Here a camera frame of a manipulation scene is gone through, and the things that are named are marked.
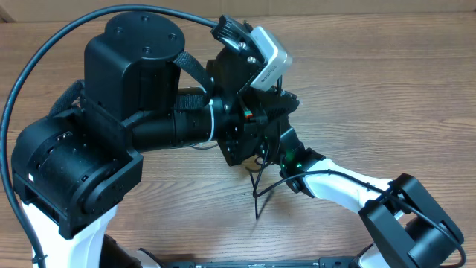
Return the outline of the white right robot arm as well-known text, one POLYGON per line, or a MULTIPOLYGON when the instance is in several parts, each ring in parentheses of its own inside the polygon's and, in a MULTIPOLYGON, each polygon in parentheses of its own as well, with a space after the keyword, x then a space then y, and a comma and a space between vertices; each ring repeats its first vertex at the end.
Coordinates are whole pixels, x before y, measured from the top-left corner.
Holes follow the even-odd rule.
POLYGON ((293 191, 334 202, 360 216, 373 243, 357 267, 446 267, 464 237, 454 221, 415 177, 380 179, 343 168, 305 148, 292 127, 279 131, 283 182, 293 191))

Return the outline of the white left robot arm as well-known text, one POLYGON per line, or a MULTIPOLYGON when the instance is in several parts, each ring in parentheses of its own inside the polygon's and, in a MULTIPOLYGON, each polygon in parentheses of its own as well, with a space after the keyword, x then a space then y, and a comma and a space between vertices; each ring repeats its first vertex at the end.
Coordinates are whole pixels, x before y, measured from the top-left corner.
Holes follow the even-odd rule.
POLYGON ((298 101, 283 91, 292 55, 265 28, 221 16, 120 5, 53 35, 38 61, 76 27, 110 15, 89 41, 84 77, 13 149, 10 175, 33 235, 33 262, 47 267, 157 267, 106 235, 118 204, 142 178, 144 153, 215 141, 230 166, 277 161, 298 101))

